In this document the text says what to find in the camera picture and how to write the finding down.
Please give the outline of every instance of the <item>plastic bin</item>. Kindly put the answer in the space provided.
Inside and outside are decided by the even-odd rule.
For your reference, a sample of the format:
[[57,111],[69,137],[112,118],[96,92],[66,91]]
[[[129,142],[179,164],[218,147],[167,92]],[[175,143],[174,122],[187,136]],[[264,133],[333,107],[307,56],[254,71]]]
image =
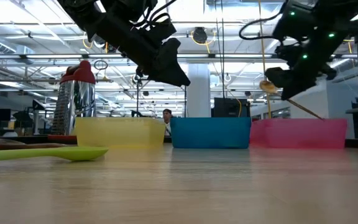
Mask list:
[[163,145],[165,125],[152,118],[76,118],[79,146],[151,149]]
[[250,118],[172,118],[172,144],[185,149],[247,149]]
[[281,149],[344,149],[346,119],[264,119],[252,123],[250,143]]

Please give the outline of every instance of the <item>cheese grater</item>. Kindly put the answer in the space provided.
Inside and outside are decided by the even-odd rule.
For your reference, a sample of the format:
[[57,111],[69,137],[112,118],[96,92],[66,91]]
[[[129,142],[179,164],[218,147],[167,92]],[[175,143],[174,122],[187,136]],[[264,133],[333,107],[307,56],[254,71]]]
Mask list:
[[89,61],[68,67],[60,79],[60,88],[53,117],[52,134],[73,134],[76,117],[96,117],[96,80]]

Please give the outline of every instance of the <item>desk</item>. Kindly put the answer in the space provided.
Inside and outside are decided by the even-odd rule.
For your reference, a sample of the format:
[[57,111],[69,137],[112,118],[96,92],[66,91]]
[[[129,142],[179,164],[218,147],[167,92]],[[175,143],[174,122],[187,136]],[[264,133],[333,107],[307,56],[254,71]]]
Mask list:
[[109,151],[0,162],[0,223],[358,223],[358,150]]

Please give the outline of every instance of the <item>yellow plastic bin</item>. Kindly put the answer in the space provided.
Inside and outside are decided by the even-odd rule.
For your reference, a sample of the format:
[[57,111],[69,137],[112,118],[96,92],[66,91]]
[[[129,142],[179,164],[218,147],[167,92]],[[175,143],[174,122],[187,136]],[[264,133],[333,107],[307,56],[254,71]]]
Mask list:
[[110,149],[151,149],[161,147],[165,125],[152,118],[76,118],[79,146]]

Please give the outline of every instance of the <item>pink plastic bin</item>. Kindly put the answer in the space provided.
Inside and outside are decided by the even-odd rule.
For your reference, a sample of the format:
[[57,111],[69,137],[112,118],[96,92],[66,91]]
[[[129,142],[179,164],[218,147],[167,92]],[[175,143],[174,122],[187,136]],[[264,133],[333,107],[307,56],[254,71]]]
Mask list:
[[250,143],[281,149],[343,149],[346,119],[263,119],[251,126]]

